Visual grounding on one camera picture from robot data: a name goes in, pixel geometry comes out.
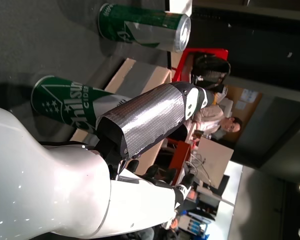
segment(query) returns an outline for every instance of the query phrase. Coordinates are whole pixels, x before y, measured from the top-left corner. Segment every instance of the gray table surface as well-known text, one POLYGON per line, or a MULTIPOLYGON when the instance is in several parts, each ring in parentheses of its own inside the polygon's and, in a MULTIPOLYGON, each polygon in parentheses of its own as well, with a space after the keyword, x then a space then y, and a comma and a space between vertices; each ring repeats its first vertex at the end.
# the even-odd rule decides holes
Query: gray table surface
MULTIPOLYGON (((109 0, 165 9, 163 0, 109 0)), ((67 141, 74 129, 35 115, 27 95, 45 75, 104 88, 126 58, 167 67, 167 52, 98 34, 103 0, 0 0, 0 107, 38 141, 67 141)))

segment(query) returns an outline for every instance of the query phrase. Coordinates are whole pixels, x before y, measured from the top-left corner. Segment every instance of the paper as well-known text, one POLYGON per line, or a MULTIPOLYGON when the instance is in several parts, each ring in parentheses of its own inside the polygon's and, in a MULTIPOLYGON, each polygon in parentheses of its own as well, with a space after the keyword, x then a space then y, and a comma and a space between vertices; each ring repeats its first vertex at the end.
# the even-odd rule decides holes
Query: paper
POLYGON ((241 94, 241 100, 251 104, 256 100, 257 96, 258 96, 257 91, 244 89, 241 94))
POLYGON ((244 102, 244 101, 239 101, 239 100, 238 100, 238 101, 236 102, 234 108, 235 108, 235 109, 238 109, 238 110, 243 110, 243 109, 245 109, 246 105, 247 105, 246 102, 244 102))

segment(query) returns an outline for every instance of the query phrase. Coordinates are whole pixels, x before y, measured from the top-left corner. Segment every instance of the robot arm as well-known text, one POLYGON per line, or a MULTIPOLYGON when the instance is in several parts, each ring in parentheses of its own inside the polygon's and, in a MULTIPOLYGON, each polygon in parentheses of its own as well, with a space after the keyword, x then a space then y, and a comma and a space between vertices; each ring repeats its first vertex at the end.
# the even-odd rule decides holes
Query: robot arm
POLYGON ((121 163, 161 141, 212 97, 189 83, 172 83, 108 111, 97 127, 100 154, 81 145, 46 149, 0 109, 0 239, 47 232, 93 239, 170 221, 193 175, 173 187, 121 163))

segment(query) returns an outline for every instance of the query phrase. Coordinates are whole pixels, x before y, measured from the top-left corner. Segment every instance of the green beer can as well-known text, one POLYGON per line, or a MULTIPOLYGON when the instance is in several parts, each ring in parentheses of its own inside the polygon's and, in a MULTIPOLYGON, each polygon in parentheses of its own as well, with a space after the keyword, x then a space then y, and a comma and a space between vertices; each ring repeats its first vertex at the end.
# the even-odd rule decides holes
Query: green beer can
POLYGON ((100 115, 129 100, 55 76, 41 78, 31 93, 32 108, 39 114, 92 134, 100 115))
POLYGON ((185 14, 106 3, 98 15, 98 28, 106 39, 182 52, 191 21, 185 14))

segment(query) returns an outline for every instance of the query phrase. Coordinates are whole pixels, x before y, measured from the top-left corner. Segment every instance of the white robot body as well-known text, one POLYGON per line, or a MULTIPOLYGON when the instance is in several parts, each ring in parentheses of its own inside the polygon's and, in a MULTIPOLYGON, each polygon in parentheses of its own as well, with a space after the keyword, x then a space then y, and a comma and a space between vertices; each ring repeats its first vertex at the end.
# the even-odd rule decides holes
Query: white robot body
POLYGON ((100 155, 82 145, 46 149, 0 108, 0 240, 118 235, 169 221, 174 206, 173 189, 126 169, 110 180, 100 155))
POLYGON ((81 146, 47 150, 0 109, 0 240, 47 232, 91 236, 106 214, 110 190, 100 155, 81 146))

